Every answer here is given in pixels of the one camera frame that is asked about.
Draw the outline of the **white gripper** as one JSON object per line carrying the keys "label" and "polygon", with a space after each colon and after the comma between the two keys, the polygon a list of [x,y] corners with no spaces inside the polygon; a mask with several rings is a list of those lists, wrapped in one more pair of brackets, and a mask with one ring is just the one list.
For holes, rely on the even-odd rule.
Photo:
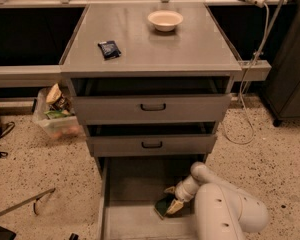
{"label": "white gripper", "polygon": [[194,196],[196,195],[198,189],[200,187],[200,183],[194,179],[191,175],[186,177],[184,180],[180,181],[176,187],[171,186],[164,190],[166,194],[174,194],[178,199],[174,199],[170,206],[167,208],[166,214],[173,215],[179,210],[181,210],[184,206],[183,202],[190,202]]}

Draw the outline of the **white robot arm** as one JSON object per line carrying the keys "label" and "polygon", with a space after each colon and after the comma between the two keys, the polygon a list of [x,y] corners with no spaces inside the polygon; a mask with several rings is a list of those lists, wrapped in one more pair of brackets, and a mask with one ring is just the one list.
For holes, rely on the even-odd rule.
{"label": "white robot arm", "polygon": [[163,203],[156,204],[161,217],[194,201],[198,240],[245,240],[245,232],[260,232],[269,222],[261,200],[218,177],[202,162],[195,162],[190,175],[165,193]]}

